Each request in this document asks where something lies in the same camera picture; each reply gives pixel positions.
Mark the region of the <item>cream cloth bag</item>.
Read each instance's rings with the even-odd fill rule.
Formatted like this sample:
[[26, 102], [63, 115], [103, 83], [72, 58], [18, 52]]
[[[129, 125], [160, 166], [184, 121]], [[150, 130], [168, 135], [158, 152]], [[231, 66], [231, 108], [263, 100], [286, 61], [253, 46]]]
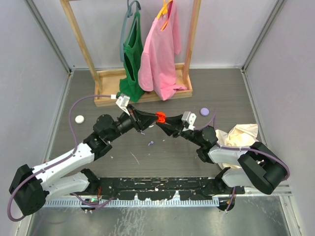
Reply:
[[237, 124], [228, 133], [216, 130], [218, 144], [221, 146], [244, 147], [257, 142], [257, 124]]

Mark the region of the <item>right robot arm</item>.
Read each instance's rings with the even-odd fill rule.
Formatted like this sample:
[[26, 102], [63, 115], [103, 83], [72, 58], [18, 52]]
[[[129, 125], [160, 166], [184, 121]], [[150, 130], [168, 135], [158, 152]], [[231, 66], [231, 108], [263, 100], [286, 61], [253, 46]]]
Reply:
[[199, 147], [196, 152], [202, 162], [235, 166], [224, 168], [217, 176], [216, 188], [220, 193], [226, 194], [233, 187], [253, 186], [270, 195], [290, 176], [288, 166], [261, 142], [245, 147], [220, 145], [213, 126], [194, 126], [194, 113], [184, 112], [174, 117], [167, 117], [163, 112], [156, 115], [156, 124], [168, 136], [183, 137]]

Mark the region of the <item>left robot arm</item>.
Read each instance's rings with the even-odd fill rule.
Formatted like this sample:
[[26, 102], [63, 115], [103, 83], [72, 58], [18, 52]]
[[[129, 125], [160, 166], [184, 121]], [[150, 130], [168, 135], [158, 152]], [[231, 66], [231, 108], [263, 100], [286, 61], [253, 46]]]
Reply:
[[33, 168], [27, 164], [19, 167], [9, 188], [9, 219], [17, 221], [11, 215], [13, 202], [23, 216], [28, 216], [54, 198], [76, 192], [85, 192], [88, 195], [96, 193], [99, 180], [91, 170], [83, 169], [69, 177], [66, 174], [103, 157], [112, 148], [111, 143], [129, 130], [142, 132], [157, 120], [156, 114], [128, 105], [117, 120], [108, 114], [101, 115], [93, 126], [93, 133], [83, 142], [76, 143], [69, 152]]

